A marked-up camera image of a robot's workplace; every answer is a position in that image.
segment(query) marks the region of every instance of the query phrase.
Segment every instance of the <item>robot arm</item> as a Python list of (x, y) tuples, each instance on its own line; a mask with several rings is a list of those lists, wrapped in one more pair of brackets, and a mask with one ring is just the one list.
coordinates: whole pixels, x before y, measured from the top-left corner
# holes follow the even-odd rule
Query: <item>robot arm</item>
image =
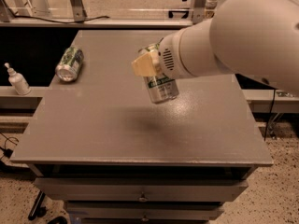
[(299, 0), (227, 0), (166, 36), (158, 56), (174, 79), (238, 73), (299, 95)]

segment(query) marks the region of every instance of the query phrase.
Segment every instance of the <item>spray bottle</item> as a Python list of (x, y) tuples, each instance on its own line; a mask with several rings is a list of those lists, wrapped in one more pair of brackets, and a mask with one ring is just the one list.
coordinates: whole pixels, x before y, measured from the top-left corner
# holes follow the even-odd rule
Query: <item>spray bottle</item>
[(20, 95), (25, 95), (31, 91), (26, 79), (20, 73), (17, 73), (13, 68), (10, 67), (9, 63), (5, 63), (4, 66), (7, 68), (9, 73), (8, 81), (15, 88), (16, 92)]

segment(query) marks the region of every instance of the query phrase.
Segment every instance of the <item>soda can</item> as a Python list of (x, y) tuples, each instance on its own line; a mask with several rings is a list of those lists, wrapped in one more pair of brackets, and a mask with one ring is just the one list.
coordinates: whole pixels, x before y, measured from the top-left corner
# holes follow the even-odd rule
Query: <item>soda can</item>
[[(151, 44), (139, 51), (140, 55), (146, 52), (157, 51), (159, 44)], [(144, 81), (149, 92), (149, 98), (154, 104), (160, 104), (174, 100), (178, 97), (178, 86), (174, 79), (160, 74), (155, 77), (144, 77)]]
[(58, 78), (65, 82), (76, 80), (83, 64), (83, 59), (84, 55), (81, 49), (73, 46), (66, 49), (55, 69)]

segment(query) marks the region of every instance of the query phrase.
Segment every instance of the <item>speckled floor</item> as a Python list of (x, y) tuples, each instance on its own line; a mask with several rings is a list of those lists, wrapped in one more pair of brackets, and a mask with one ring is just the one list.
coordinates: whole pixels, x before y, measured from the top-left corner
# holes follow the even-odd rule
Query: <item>speckled floor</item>
[[(269, 168), (259, 168), (251, 175), (248, 179), (249, 188), (233, 203), (226, 203), (224, 214), (210, 224), (299, 223), (298, 120), (299, 115), (282, 117), (275, 128), (278, 139), (266, 138), (275, 164)], [(5, 135), (21, 138), (20, 133)], [(2, 161), (10, 164), (7, 158)], [(33, 180), (28, 180), (28, 176), (22, 174), (0, 172), (0, 176), (0, 223), (45, 224), (57, 216), (68, 219), (63, 203), (46, 197), (42, 204), (47, 209), (46, 215), (29, 221), (27, 217), (38, 194)]]

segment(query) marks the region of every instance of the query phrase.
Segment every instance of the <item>can held by gripper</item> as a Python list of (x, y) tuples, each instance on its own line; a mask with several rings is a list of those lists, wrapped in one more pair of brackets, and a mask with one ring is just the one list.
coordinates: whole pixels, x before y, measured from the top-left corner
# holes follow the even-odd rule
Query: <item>can held by gripper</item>
[[(146, 52), (157, 51), (159, 44), (152, 44), (139, 51), (140, 55)], [(144, 77), (144, 81), (149, 92), (149, 98), (154, 104), (161, 104), (174, 100), (178, 97), (178, 86), (174, 79), (160, 74), (154, 77)]]
[(72, 46), (66, 49), (62, 59), (56, 66), (56, 75), (65, 82), (76, 80), (83, 64), (83, 59), (83, 51), (80, 48)]

